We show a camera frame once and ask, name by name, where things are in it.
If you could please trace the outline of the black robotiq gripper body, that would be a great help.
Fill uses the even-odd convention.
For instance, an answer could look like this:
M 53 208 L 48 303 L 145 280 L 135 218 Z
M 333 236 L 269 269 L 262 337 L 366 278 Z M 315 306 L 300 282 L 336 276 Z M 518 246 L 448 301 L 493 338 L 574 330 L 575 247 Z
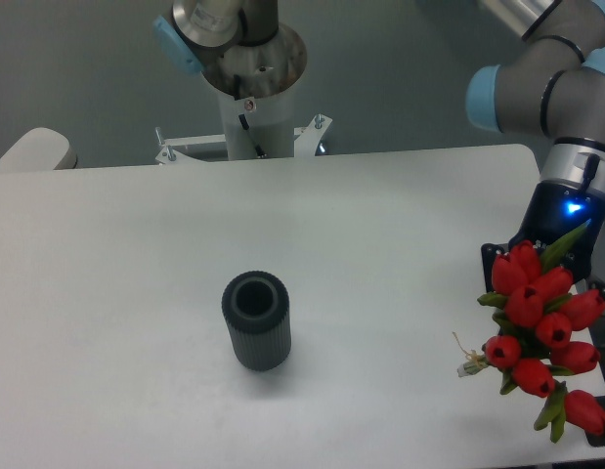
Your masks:
M 605 222 L 605 198 L 596 192 L 578 194 L 553 182 L 537 184 L 518 233 L 509 241 L 513 248 L 523 240 L 540 242 L 542 249 L 571 230 L 588 222 L 586 233 L 567 251 L 562 265 L 574 275 L 574 281 L 591 274 L 593 249 Z

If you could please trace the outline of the silver grey robot arm right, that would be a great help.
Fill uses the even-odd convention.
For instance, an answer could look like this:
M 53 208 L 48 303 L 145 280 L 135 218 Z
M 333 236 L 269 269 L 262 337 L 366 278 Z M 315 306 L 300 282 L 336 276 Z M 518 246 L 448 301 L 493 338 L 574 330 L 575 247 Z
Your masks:
M 497 333 L 470 351 L 461 375 L 493 367 L 500 390 L 542 398 L 536 430 L 559 441 L 568 426 L 605 445 L 605 398 L 572 390 L 602 355 L 579 339 L 605 313 L 592 255 L 605 226 L 605 1 L 491 1 L 526 43 L 511 65 L 472 77 L 465 108 L 476 127 L 538 134 L 551 149 L 517 234 L 481 249 Z

